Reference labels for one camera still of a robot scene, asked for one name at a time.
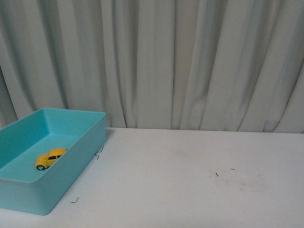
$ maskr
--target white curtain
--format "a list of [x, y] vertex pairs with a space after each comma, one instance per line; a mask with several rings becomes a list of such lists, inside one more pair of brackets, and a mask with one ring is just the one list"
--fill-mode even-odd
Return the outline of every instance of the white curtain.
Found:
[[303, 0], [0, 0], [0, 127], [304, 132]]

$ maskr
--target tray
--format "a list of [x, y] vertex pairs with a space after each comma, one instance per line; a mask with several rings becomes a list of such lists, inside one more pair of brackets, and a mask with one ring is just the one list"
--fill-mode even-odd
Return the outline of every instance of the tray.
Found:
[[[0, 130], [0, 207], [46, 215], [103, 146], [105, 113], [43, 108]], [[68, 150], [48, 169], [35, 161]]]

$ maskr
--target table surface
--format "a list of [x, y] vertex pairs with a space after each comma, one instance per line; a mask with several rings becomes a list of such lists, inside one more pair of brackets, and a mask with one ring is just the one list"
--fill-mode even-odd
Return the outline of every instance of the table surface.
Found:
[[8, 228], [302, 228], [304, 135], [107, 128], [51, 213]]

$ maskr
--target yellow toy car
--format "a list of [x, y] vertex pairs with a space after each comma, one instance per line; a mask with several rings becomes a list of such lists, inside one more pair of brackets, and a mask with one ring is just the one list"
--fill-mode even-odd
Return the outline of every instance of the yellow toy car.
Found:
[[67, 151], [66, 148], [56, 148], [50, 150], [49, 153], [40, 155], [36, 160], [35, 167], [38, 170], [44, 170], [50, 167], [66, 151]]

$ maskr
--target toy car wheel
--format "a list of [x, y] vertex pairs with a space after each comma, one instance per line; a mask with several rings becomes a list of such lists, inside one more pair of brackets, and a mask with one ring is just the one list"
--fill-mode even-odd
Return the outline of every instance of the toy car wheel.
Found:
[[39, 165], [39, 166], [37, 166], [37, 169], [38, 169], [38, 170], [44, 170], [45, 168], [44, 168], [43, 165]]

